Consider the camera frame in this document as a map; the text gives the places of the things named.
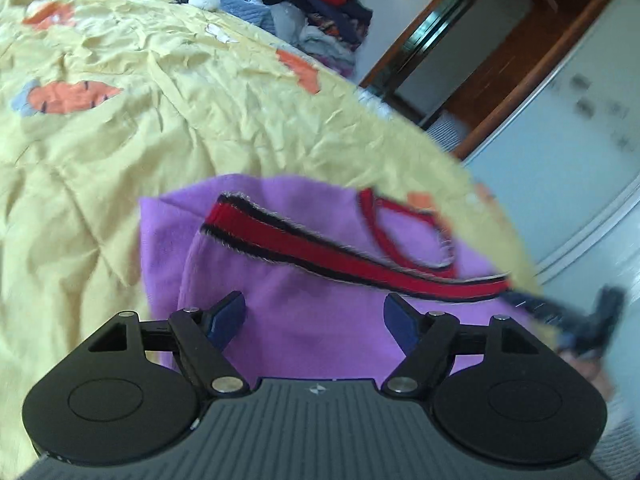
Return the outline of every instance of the silver screw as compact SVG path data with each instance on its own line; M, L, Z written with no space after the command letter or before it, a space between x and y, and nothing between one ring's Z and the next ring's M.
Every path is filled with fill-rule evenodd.
M211 387L221 394L233 394L242 390L244 383L237 377L218 377L211 383Z
M386 387L396 394L408 394L418 387L418 383L411 377L394 377Z

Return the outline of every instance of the wrinkled fabric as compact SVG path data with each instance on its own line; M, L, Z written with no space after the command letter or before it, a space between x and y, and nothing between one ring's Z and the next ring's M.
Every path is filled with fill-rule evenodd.
M280 40L172 0L71 3L74 27L23 25L34 0L0 0L0 478L36 459L27 391L121 310L150 314L138 200L215 175L292 173L404 200L428 192L457 236L536 291L515 232L457 161L418 128L318 66L310 94ZM207 34L208 23L237 43ZM122 89L89 110L24 116L25 85Z
M298 84L310 94L320 91L318 69L287 50L278 49L278 59L298 76Z
M263 210L326 240L389 261L358 205L356 190L297 176L259 179L227 175L141 202L141 258L151 311L158 319L186 307L207 309L227 294L244 294L244 326L225 350L251 383L260 377L373 378L378 384L404 358L385 327L384 288L338 282L291 264L265 261L198 232L217 198L240 194ZM414 262L443 259L436 231L401 212L379 209L380 227ZM456 277L482 278L495 269L454 238ZM500 299L443 303L405 298L421 313L443 310L463 324L487 325L508 314L527 326L527 314ZM481 356L459 356L453 372Z

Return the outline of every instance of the orange pattern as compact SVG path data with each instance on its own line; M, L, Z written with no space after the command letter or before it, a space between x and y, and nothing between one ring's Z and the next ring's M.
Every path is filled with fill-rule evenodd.
M494 218L500 222L503 227L509 229L513 228L511 222L507 218L507 215L495 199L493 192L482 182L476 182L476 195L478 195L478 198L489 208L491 213L494 215Z
M27 101L34 110L44 114L66 114L95 108L120 92L121 88L99 81L81 81L75 84L53 81L31 90Z
M47 30L51 25L66 25L73 27L74 8L71 4L60 4L58 2L49 2L45 4L30 18L25 18L22 23L32 25L36 30Z
M298 76L298 84L310 94L320 91L318 69L286 50L278 49L278 59Z
M449 236L452 235L453 229L451 228L451 224L449 224L447 219L440 214L435 200L429 193L410 191L409 193L407 193L406 200L407 203L414 209L430 211L445 234Z

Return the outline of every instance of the black circular pad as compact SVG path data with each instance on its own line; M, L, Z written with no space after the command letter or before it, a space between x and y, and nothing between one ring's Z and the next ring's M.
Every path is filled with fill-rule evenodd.
M588 457L607 418L596 389L553 354L461 370L437 388L433 414L467 450L528 466Z
M144 354L120 354L70 354L31 389L22 421L39 451L114 465L153 455L189 430L198 403L188 381Z
M119 420L135 412L142 390L122 379L97 379L78 386L69 395L69 407L77 416L94 422Z
M507 381L489 390L489 405L505 418L536 422L554 416L562 408L562 398L546 384Z

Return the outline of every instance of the triangular hole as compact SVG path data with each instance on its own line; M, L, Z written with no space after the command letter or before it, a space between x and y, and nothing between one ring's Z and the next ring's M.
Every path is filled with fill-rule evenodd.
M89 346L89 352L122 352L127 349L127 327L117 323L98 341Z
M513 328L502 329L502 352L535 355L538 349Z

